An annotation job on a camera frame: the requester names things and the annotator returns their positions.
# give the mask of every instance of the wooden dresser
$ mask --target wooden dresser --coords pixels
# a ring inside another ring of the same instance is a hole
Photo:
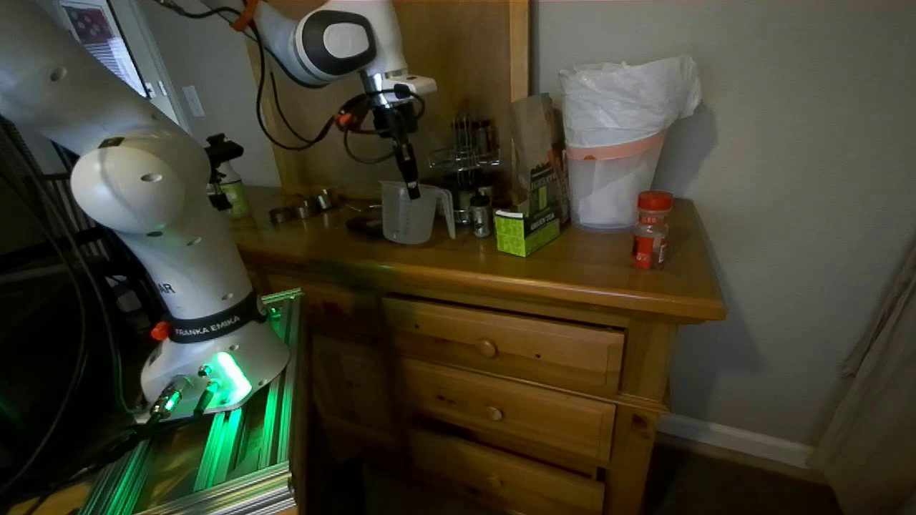
[[[629,235],[567,229],[523,259],[366,240],[353,215],[234,230],[260,288],[307,295],[321,423],[503,511],[635,515],[676,330],[725,315],[692,202],[655,272]]]

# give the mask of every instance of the green box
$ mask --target green box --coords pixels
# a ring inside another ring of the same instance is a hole
[[[529,258],[562,235],[562,219],[545,210],[526,219],[523,210],[496,207],[496,248],[503,253]]]

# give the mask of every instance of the drawer front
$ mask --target drawer front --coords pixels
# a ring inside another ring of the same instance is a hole
[[[404,386],[414,411],[500,441],[506,448],[547,461],[563,454],[593,465],[610,461],[613,403],[424,359],[404,359]]]
[[[503,312],[387,296],[387,323],[406,353],[519,375],[610,396],[625,330]]]
[[[503,511],[599,515],[603,505],[603,482],[599,479],[470,441],[413,432],[410,452],[417,469],[446,476]]]

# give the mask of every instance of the curtain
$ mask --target curtain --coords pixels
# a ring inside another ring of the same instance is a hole
[[[892,273],[867,336],[845,362],[812,465],[849,515],[916,509],[916,240]]]

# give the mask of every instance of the spice jar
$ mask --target spice jar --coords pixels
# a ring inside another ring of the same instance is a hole
[[[640,192],[635,199],[633,263],[635,268],[659,268],[666,250],[669,210],[676,199],[669,192]]]

